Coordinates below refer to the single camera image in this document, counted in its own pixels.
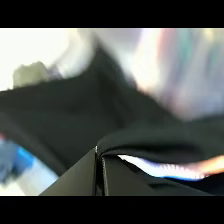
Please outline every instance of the black cloth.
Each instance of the black cloth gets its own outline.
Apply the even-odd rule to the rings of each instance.
[[[224,154],[223,116],[178,120],[129,86],[117,64],[100,49],[78,77],[1,92],[0,132],[58,175],[96,145],[99,160],[106,155],[127,154],[178,164]],[[170,190],[171,182],[175,187],[187,185],[135,172],[149,185],[152,179],[168,181],[166,187],[164,183],[154,184],[161,195],[177,192],[174,185]],[[213,180],[212,186],[193,187],[216,194],[217,184]],[[188,191],[180,194],[191,195]]]

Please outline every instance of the black fabric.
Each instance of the black fabric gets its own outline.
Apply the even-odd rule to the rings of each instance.
[[[224,154],[223,116],[179,121],[123,77],[99,49],[78,77],[1,92],[0,131],[58,175],[96,145],[99,160],[128,154],[183,163]]]

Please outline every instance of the blurry background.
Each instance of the blurry background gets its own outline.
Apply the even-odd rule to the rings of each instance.
[[[221,28],[2,28],[0,90],[80,75],[94,57],[97,39],[127,82],[135,80],[139,91],[179,118],[219,114],[223,34]],[[0,187],[0,194],[38,195],[56,179],[35,160],[16,182]]]

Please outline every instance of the black garment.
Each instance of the black garment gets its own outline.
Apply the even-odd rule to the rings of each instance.
[[[79,77],[1,92],[0,132],[58,175],[96,145],[99,159],[127,154],[178,164],[224,154],[223,116],[179,121],[123,77],[99,50]]]

